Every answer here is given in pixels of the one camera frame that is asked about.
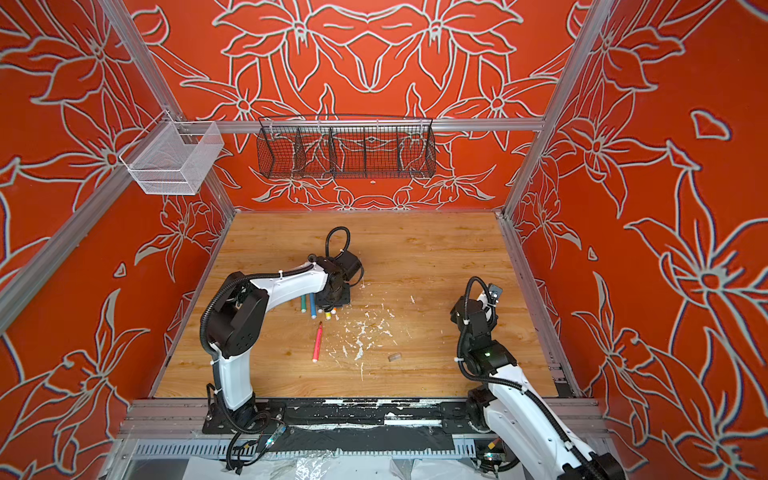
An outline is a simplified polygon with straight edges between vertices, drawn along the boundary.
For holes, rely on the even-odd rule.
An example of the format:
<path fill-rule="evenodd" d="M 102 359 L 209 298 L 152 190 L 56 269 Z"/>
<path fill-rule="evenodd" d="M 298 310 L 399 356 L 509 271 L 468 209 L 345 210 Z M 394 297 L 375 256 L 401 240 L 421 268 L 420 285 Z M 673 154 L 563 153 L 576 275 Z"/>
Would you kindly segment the blue pen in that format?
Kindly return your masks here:
<path fill-rule="evenodd" d="M 317 318 L 317 305 L 316 305 L 316 296 L 314 293 L 309 295 L 309 303 L 310 303 L 310 314 L 312 319 Z"/>

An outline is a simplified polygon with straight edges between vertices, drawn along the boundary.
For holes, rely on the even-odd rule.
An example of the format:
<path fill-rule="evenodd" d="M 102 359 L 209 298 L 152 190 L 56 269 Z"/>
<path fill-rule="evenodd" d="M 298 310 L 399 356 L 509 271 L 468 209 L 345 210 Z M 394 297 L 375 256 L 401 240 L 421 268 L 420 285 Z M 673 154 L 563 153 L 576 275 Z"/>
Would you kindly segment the red pen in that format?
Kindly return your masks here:
<path fill-rule="evenodd" d="M 324 332 L 324 326 L 323 323 L 320 322 L 318 324 L 316 335 L 315 335 L 315 341 L 313 346 L 313 353 L 312 353 L 312 362 L 317 363 L 320 358 L 321 353 L 321 347 L 322 347 L 322 339 L 323 339 L 323 332 Z"/>

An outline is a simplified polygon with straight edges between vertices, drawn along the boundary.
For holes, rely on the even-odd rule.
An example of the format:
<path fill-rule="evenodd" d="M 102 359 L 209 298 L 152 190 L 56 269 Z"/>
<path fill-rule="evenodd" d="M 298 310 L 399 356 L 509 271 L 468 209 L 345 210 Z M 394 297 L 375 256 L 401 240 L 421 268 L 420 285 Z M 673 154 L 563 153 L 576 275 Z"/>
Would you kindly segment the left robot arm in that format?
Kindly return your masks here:
<path fill-rule="evenodd" d="M 213 370 L 207 429 L 254 434 L 269 422 L 267 412 L 256 406 L 250 377 L 251 350 L 266 315 L 301 297 L 327 315 L 349 305 L 352 287 L 364 277 L 350 243 L 350 230 L 337 226 L 326 236 L 324 253 L 309 255 L 299 267 L 275 273 L 236 271 L 226 277 L 200 319 L 200 343 Z"/>

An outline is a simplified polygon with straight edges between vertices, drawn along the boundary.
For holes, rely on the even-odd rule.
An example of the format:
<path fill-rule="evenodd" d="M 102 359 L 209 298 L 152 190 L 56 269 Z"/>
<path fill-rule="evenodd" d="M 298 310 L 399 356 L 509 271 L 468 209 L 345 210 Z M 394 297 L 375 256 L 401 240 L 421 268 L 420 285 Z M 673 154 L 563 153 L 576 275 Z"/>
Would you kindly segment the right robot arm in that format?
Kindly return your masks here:
<path fill-rule="evenodd" d="M 464 378 L 479 384 L 468 395 L 473 420 L 494 433 L 534 479 L 624 479 L 616 458 L 597 453 L 560 420 L 515 357 L 492 338 L 495 304 L 493 295 L 463 295 L 450 313 L 459 331 L 454 362 Z"/>

